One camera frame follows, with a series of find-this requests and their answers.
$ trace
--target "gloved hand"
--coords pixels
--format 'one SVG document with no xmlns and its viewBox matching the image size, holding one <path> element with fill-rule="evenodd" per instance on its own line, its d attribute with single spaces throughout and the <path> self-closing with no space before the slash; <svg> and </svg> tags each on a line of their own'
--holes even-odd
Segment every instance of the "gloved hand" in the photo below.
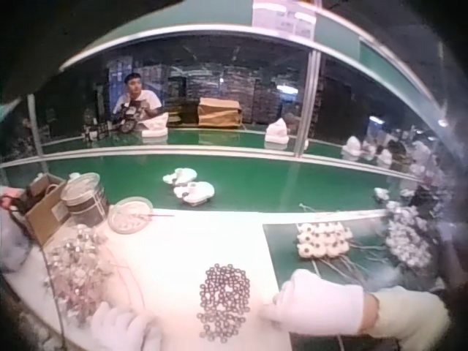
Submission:
<svg viewBox="0 0 468 351">
<path fill-rule="evenodd" d="M 353 335 L 363 319 L 364 291 L 327 282 L 305 269 L 294 272 L 261 317 L 285 331 L 311 336 Z"/>
<path fill-rule="evenodd" d="M 161 332 L 147 315 L 136 315 L 127 307 L 111 309 L 101 303 L 91 320 L 91 333 L 108 351 L 159 351 Z"/>
</svg>

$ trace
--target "white plastic part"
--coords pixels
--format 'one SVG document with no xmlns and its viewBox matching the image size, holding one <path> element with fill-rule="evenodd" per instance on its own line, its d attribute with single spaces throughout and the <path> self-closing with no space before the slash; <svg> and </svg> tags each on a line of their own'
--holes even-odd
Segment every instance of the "white plastic part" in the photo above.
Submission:
<svg viewBox="0 0 468 351">
<path fill-rule="evenodd" d="M 390 168 L 392 165 L 393 157 L 392 153 L 386 148 L 382 150 L 382 153 L 377 157 L 377 166 L 382 168 Z"/>
<path fill-rule="evenodd" d="M 344 233 L 344 226 L 340 222 L 337 222 L 335 224 L 334 231 L 336 233 Z"/>
<path fill-rule="evenodd" d="M 300 244 L 310 244 L 313 242 L 312 234 L 308 232 L 302 232 L 298 235 L 298 240 Z"/>
<path fill-rule="evenodd" d="M 317 226 L 314 224 L 310 224 L 310 223 L 304 223 L 299 227 L 299 230 L 301 231 L 301 233 L 309 233 L 309 234 L 315 233 L 316 229 L 317 229 Z"/>
<path fill-rule="evenodd" d="M 265 142 L 267 143 L 287 144 L 289 140 L 287 126 L 283 118 L 270 124 L 266 129 Z"/>
<path fill-rule="evenodd" d="M 317 226 L 317 230 L 315 231 L 317 234 L 325 234 L 327 231 L 327 225 L 325 223 L 319 223 Z"/>
<path fill-rule="evenodd" d="M 323 242 L 325 242 L 325 244 L 327 244 L 327 245 L 331 245 L 331 244 L 336 243 L 335 234 L 326 232 L 325 234 L 323 234 Z"/>
<path fill-rule="evenodd" d="M 176 168 L 174 173 L 165 175 L 162 180 L 166 184 L 175 186 L 185 186 L 189 182 L 194 181 L 197 177 L 197 172 L 192 168 Z"/>
<path fill-rule="evenodd" d="M 315 258 L 322 258 L 327 255 L 327 247 L 322 243 L 313 244 L 314 250 L 312 251 L 312 256 Z"/>
<path fill-rule="evenodd" d="M 391 213 L 395 213 L 398 208 L 400 208 L 400 203 L 397 203 L 396 201 L 388 201 L 386 208 L 388 211 Z"/>
<path fill-rule="evenodd" d="M 338 257 L 341 254 L 339 246 L 337 243 L 327 246 L 327 256 L 330 258 Z"/>
<path fill-rule="evenodd" d="M 388 190 L 383 188 L 374 188 L 375 197 L 381 201 L 388 201 Z"/>
<path fill-rule="evenodd" d="M 312 258 L 314 248 L 311 244 L 298 244 L 298 253 L 302 258 Z"/>
<path fill-rule="evenodd" d="M 206 181 L 190 182 L 187 186 L 177 186 L 174 193 L 185 203 L 201 205 L 214 196 L 214 187 Z"/>
<path fill-rule="evenodd" d="M 415 191 L 409 190 L 409 189 L 403 189 L 400 191 L 400 196 L 401 197 L 413 197 L 415 196 Z"/>
<path fill-rule="evenodd" d="M 163 113 L 162 115 L 140 121 L 149 130 L 162 130 L 166 129 L 167 120 L 169 119 L 169 113 Z"/>
<path fill-rule="evenodd" d="M 409 172 L 416 177 L 421 177 L 424 174 L 426 168 L 418 163 L 413 163 L 409 166 Z"/>
<path fill-rule="evenodd" d="M 357 161 L 361 155 L 361 142 L 357 137 L 352 136 L 341 148 L 341 155 L 348 161 Z"/>
<path fill-rule="evenodd" d="M 338 248 L 340 254 L 346 254 L 350 250 L 350 245 L 346 240 L 340 240 L 338 241 Z"/>
<path fill-rule="evenodd" d="M 391 237 L 386 238 L 385 243 L 389 248 L 393 248 L 396 246 L 396 242 Z"/>
<path fill-rule="evenodd" d="M 350 240 L 354 235 L 352 234 L 352 231 L 350 228 L 346 228 L 346 230 L 344 231 L 344 238 L 346 240 Z"/>
</svg>

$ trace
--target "metal frame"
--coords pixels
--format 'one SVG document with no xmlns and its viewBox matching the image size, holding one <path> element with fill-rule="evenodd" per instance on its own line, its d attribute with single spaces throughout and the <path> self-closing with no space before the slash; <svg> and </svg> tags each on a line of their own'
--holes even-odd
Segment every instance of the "metal frame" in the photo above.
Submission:
<svg viewBox="0 0 468 351">
<path fill-rule="evenodd" d="M 394 178 L 407 179 L 409 181 L 419 180 L 413 175 L 386 170 L 377 166 L 361 164 L 343 159 L 332 159 L 330 157 L 304 155 L 294 157 L 292 152 L 263 150 L 256 148 L 235 148 L 230 146 L 116 146 L 109 148 L 87 148 L 83 150 L 65 151 L 44 156 L 29 157 L 11 162 L 5 162 L 0 168 L 8 168 L 29 163 L 56 161 L 60 159 L 82 159 L 86 157 L 103 156 L 132 156 L 132 155 L 194 155 L 194 156 L 226 156 L 226 157 L 246 157 L 253 159 L 272 159 L 276 161 L 289 161 L 309 163 L 313 165 L 325 165 L 331 167 L 347 168 L 349 170 L 359 170 L 363 172 L 382 174 Z"/>
<path fill-rule="evenodd" d="M 314 112 L 315 94 L 317 93 L 317 84 L 320 73 L 320 52 L 313 50 L 309 52 L 307 60 L 306 87 L 304 89 L 304 98 L 301 111 L 301 122 L 299 123 L 298 136 L 294 145 L 294 157 L 301 157 L 306 146 L 306 140 L 309 136 L 309 128 Z"/>
</svg>

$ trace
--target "cardboard box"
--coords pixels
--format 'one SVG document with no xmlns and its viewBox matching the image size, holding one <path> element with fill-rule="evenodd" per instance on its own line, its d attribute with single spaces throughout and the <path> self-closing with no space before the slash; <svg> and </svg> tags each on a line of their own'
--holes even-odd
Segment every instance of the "cardboard box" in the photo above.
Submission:
<svg viewBox="0 0 468 351">
<path fill-rule="evenodd" d="M 33 196 L 45 193 L 51 185 L 56 187 L 50 190 L 34 207 L 29 210 L 25 219 L 40 245 L 44 245 L 49 238 L 70 217 L 60 195 L 67 182 L 51 174 L 44 174 L 40 179 L 29 186 Z"/>
<path fill-rule="evenodd" d="M 233 128 L 242 124 L 242 110 L 234 100 L 202 97 L 198 105 L 198 126 Z"/>
</svg>

